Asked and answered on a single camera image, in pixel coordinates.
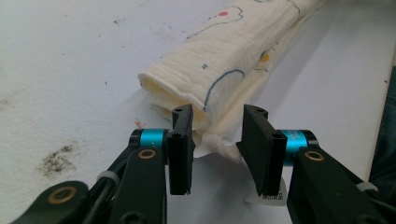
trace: blue cylindrical joint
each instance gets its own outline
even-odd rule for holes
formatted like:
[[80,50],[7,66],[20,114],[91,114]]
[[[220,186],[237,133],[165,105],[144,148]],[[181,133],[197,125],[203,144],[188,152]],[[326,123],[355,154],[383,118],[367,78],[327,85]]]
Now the blue cylindrical joint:
[[286,155],[283,165],[292,166],[294,157],[300,147],[308,147],[308,141],[301,130],[280,130],[288,137],[286,144]]
[[144,129],[140,135],[141,147],[163,147],[165,129]]

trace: fabric fold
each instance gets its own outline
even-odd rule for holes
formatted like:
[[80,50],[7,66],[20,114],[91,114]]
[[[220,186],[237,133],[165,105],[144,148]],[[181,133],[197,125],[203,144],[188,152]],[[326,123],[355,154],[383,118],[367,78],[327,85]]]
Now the fabric fold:
[[193,129],[203,144],[240,161],[221,139],[242,118],[243,105],[260,93],[290,38],[323,0],[236,0],[209,18],[178,48],[139,74],[152,105],[171,118],[192,104]]

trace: white table surface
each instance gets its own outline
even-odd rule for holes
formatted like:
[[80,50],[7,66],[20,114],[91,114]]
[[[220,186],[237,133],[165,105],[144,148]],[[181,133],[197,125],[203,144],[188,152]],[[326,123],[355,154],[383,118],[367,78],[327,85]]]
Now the white table surface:
[[[149,108],[137,73],[230,2],[3,1],[0,223],[51,185],[76,179],[91,186],[137,121],[171,128]],[[313,131],[367,179],[395,43],[396,2],[330,0],[301,27],[255,105],[278,129]],[[58,172],[44,165],[53,153]],[[290,174],[286,168],[287,186]],[[286,207],[245,203],[252,186],[244,164],[196,159],[192,194],[168,197],[168,222],[290,223]]]

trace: rolled cloth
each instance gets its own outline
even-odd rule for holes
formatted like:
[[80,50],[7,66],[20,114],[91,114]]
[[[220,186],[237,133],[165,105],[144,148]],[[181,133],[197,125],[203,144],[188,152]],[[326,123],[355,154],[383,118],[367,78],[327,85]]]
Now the rolled cloth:
[[236,0],[149,65],[140,83],[166,118],[173,108],[192,104],[197,145],[240,161],[237,147],[222,139],[242,118],[244,104],[260,93],[295,31],[323,2]]

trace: sticker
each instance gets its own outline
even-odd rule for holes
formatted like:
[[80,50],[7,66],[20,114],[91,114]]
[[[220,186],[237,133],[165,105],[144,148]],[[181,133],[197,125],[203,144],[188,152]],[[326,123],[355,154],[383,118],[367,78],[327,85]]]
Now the sticker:
[[286,200],[288,198],[288,191],[286,189],[286,184],[283,178],[280,180],[279,194],[275,196],[261,196],[257,195],[256,187],[250,191],[249,195],[245,199],[248,203],[258,203],[270,206],[286,206]]

